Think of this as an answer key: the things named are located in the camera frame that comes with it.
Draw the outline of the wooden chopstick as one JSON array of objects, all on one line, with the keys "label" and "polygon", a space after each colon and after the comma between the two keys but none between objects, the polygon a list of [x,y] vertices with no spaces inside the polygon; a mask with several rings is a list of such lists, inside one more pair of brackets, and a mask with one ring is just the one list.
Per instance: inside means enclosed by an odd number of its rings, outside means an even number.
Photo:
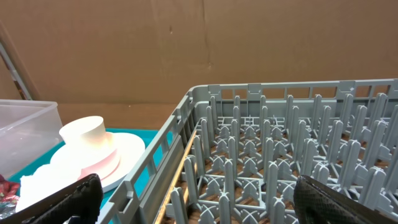
[{"label": "wooden chopstick", "polygon": [[165,198],[164,198],[164,200],[163,200],[163,202],[162,202],[162,204],[161,204],[161,207],[160,207],[160,209],[159,209],[159,212],[158,212],[158,214],[157,214],[157,216],[156,216],[156,219],[155,219],[155,221],[154,221],[155,224],[161,224],[161,221],[162,221],[162,219],[163,219],[163,217],[164,217],[164,215],[165,215],[165,213],[166,213],[166,206],[167,206],[168,202],[170,201],[171,192],[172,192],[172,190],[174,189],[175,184],[178,182],[178,180],[179,180],[179,178],[180,178],[180,174],[181,174],[182,169],[183,169],[183,162],[184,162],[184,160],[186,159],[186,157],[187,157],[187,156],[189,155],[189,153],[190,153],[190,150],[191,150],[191,148],[192,148],[193,140],[194,140],[194,138],[195,138],[195,136],[196,136],[196,133],[197,133],[196,131],[193,132],[193,134],[192,134],[192,136],[191,136],[191,138],[190,138],[190,140],[189,140],[189,143],[188,143],[186,149],[184,150],[182,159],[181,159],[181,161],[180,161],[180,163],[179,163],[179,165],[178,165],[178,167],[177,167],[176,173],[175,173],[175,175],[173,176],[173,179],[172,179],[172,181],[171,181],[171,183],[170,183],[170,185],[169,185],[169,188],[168,188],[168,190],[167,190],[167,193],[166,193],[166,195],[165,195]]}]

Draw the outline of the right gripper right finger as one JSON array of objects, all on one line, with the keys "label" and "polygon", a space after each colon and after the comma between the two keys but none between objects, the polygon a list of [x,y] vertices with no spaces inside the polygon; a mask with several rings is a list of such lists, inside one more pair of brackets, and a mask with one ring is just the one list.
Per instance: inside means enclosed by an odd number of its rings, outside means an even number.
[{"label": "right gripper right finger", "polygon": [[307,175],[297,178],[293,208],[300,224],[397,224]]}]

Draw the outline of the white paper cup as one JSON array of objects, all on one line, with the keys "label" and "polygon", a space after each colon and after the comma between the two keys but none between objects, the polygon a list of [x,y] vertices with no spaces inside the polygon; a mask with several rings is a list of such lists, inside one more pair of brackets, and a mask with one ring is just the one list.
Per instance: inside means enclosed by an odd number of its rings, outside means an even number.
[{"label": "white paper cup", "polygon": [[74,120],[59,130],[65,145],[83,152],[100,152],[109,147],[101,116],[87,116]]}]

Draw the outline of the grey dishwasher rack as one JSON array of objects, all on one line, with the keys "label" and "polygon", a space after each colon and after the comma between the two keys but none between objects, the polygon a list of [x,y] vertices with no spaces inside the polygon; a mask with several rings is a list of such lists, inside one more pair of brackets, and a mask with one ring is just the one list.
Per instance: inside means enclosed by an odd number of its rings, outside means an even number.
[{"label": "grey dishwasher rack", "polygon": [[308,175],[397,218],[397,80],[199,85],[100,211],[154,223],[189,140],[165,223],[297,223]]}]

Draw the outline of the pink plate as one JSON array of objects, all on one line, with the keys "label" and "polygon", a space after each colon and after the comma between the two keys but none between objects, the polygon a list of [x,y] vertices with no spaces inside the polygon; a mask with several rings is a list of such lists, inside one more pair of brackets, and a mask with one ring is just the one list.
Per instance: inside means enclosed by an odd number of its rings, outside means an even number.
[{"label": "pink plate", "polygon": [[145,151],[144,141],[131,133],[106,133],[104,146],[65,144],[52,156],[50,163],[80,171],[80,178],[98,174],[103,192],[115,189],[131,171]]}]

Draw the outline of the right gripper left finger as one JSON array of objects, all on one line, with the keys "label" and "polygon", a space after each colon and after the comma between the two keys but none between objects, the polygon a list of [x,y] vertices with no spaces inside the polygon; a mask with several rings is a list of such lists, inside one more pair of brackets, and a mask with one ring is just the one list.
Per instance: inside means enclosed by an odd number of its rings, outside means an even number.
[{"label": "right gripper left finger", "polygon": [[39,202],[1,220],[1,224],[96,223],[103,188],[98,174],[90,174]]}]

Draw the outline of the white napkin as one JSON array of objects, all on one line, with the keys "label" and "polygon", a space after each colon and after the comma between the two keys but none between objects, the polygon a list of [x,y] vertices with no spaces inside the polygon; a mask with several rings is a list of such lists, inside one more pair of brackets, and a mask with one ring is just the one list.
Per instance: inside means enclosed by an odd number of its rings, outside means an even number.
[{"label": "white napkin", "polygon": [[23,175],[16,212],[75,183],[81,176],[81,169],[65,165],[45,164],[32,175]]}]

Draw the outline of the clear plastic bin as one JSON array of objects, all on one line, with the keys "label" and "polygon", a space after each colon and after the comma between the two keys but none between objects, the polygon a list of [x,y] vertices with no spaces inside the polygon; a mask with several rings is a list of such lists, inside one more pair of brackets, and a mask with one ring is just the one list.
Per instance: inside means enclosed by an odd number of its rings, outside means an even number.
[{"label": "clear plastic bin", "polygon": [[1,100],[1,175],[9,178],[62,141],[53,101]]}]

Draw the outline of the red snack wrapper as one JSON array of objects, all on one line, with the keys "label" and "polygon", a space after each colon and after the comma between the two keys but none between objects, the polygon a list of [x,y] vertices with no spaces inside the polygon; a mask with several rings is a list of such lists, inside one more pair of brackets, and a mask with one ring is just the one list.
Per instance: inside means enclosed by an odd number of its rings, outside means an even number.
[{"label": "red snack wrapper", "polygon": [[8,181],[1,175],[1,219],[16,212],[16,205],[19,201],[17,192],[20,187],[20,183]]}]

